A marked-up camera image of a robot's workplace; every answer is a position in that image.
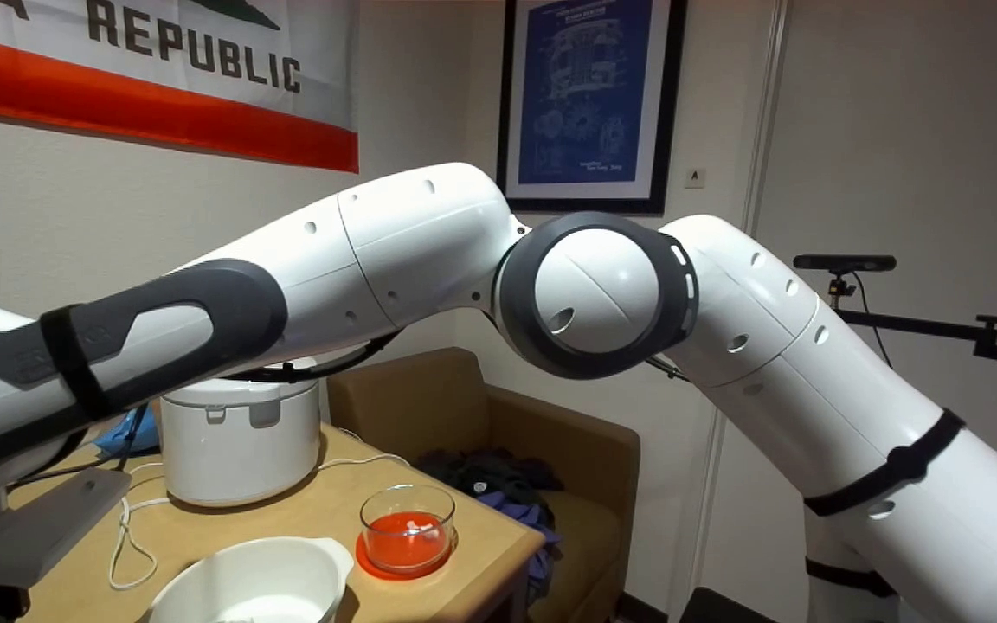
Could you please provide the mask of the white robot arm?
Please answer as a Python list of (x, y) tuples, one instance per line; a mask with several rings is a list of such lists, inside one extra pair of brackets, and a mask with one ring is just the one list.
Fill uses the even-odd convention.
[(349, 186), (95, 302), (0, 310), (0, 556), (58, 561), (3, 495), (86, 425), (450, 308), (485, 310), (558, 377), (664, 364), (700, 389), (803, 495), (812, 623), (997, 623), (997, 449), (778, 256), (714, 215), (526, 227), (466, 164)]

